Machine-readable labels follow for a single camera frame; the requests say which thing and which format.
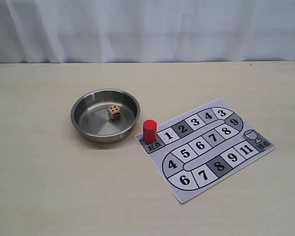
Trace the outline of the red cylinder game piece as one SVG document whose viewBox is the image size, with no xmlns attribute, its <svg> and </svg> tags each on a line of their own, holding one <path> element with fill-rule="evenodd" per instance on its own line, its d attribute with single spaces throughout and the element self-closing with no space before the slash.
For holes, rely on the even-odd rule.
<svg viewBox="0 0 295 236">
<path fill-rule="evenodd" d="M 152 119 L 145 120 L 143 123 L 143 139 L 147 144 L 154 143 L 156 140 L 157 123 Z"/>
</svg>

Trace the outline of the wooden die black pips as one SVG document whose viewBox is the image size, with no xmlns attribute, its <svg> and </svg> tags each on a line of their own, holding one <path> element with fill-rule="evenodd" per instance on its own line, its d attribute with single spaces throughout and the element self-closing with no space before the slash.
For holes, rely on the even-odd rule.
<svg viewBox="0 0 295 236">
<path fill-rule="evenodd" d="M 121 116 L 120 107 L 118 105 L 112 105 L 108 108 L 109 118 L 112 120 L 119 119 Z"/>
</svg>

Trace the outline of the round stainless steel bowl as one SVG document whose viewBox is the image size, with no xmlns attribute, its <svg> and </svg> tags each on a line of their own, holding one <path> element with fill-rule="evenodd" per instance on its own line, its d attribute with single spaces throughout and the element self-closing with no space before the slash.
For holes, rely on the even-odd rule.
<svg viewBox="0 0 295 236">
<path fill-rule="evenodd" d="M 121 116 L 112 120 L 108 108 L 120 107 Z M 126 91 L 104 88 L 80 97 L 72 106 L 70 118 L 73 126 L 85 139 L 95 143 L 113 143 L 125 139 L 140 117 L 138 100 Z"/>
</svg>

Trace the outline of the printed paper game board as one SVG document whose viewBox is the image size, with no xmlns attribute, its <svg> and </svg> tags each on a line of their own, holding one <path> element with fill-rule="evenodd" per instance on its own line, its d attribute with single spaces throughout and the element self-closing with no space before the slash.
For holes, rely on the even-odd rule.
<svg viewBox="0 0 295 236">
<path fill-rule="evenodd" d="M 221 99 L 158 125 L 151 144 L 136 140 L 180 203 L 275 149 Z"/>
</svg>

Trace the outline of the white background curtain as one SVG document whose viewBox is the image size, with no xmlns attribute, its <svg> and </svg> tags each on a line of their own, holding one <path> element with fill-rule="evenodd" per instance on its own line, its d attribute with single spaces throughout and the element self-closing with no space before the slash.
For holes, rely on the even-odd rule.
<svg viewBox="0 0 295 236">
<path fill-rule="evenodd" d="M 295 60 L 295 0 L 0 0 L 0 63 Z"/>
</svg>

